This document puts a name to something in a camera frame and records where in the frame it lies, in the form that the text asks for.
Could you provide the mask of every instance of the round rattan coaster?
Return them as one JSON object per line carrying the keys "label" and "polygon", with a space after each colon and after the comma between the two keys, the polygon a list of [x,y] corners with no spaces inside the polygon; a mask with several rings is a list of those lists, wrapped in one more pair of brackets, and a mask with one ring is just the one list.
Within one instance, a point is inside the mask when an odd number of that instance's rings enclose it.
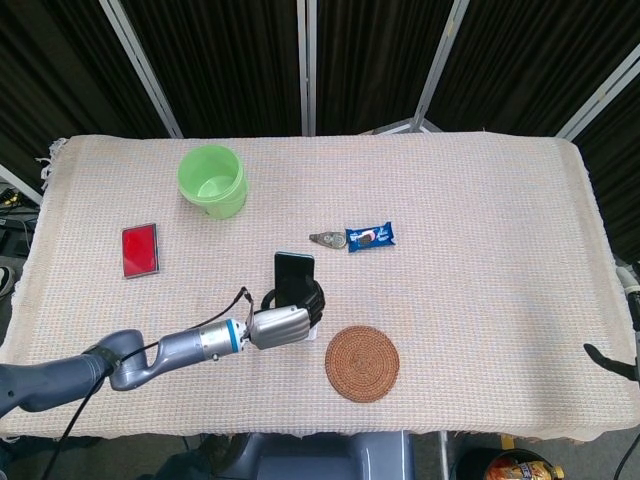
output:
{"label": "round rattan coaster", "polygon": [[349,327],[339,332],[324,360],[333,388],[352,402],[368,403],[393,388],[400,358],[391,340],[371,327]]}

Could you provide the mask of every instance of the beige tablecloth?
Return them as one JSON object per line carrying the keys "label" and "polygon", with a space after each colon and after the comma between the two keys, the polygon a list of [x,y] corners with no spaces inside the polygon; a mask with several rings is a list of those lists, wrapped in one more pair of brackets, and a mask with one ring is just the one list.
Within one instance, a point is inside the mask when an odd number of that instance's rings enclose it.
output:
{"label": "beige tablecloth", "polygon": [[[178,193],[190,149],[227,145],[250,192],[215,221]],[[105,386],[75,435],[141,432],[496,431],[588,440],[640,422],[638,386],[594,365],[584,342],[633,359],[632,332],[577,149],[489,133],[334,138],[72,138],[52,174],[5,363],[77,354],[138,328],[147,341],[260,298],[273,253],[311,253],[327,297],[318,338]],[[309,233],[393,222],[397,246],[348,254]],[[155,222],[161,272],[125,280],[120,231]],[[234,310],[242,318],[244,306]],[[393,390],[339,396],[324,372],[341,329],[372,325],[400,354]],[[60,436],[78,403],[14,410],[2,434]]]}

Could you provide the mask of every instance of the green plastic bucket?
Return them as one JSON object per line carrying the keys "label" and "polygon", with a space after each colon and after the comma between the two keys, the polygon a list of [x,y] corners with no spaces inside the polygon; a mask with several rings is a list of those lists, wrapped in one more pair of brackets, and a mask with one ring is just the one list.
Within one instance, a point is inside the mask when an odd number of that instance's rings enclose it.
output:
{"label": "green plastic bucket", "polygon": [[178,187],[184,198],[218,219],[236,214],[249,190],[242,162],[221,145],[187,153],[178,167]]}

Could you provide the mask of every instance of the curtain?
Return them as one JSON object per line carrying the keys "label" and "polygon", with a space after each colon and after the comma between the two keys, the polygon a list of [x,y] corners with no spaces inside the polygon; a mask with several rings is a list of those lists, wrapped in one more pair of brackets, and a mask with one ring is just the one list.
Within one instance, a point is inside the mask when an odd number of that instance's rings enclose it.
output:
{"label": "curtain", "polygon": [[0,163],[34,188],[59,137],[167,132],[97,0],[0,3]]}
{"label": "curtain", "polygon": [[122,3],[186,137],[301,134],[295,0]]}
{"label": "curtain", "polygon": [[452,0],[318,0],[318,135],[413,117]]}
{"label": "curtain", "polygon": [[640,77],[575,139],[614,253],[640,261]]}
{"label": "curtain", "polygon": [[555,135],[638,43],[637,0],[472,0],[427,118]]}

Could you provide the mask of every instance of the wrapped snack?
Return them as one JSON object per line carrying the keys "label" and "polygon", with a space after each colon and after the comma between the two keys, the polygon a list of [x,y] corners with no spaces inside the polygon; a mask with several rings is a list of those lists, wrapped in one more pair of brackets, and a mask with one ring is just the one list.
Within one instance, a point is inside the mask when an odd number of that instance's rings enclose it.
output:
{"label": "wrapped snack", "polygon": [[387,222],[380,227],[361,228],[358,230],[347,228],[347,243],[349,245],[349,253],[366,248],[395,245],[391,222]]}

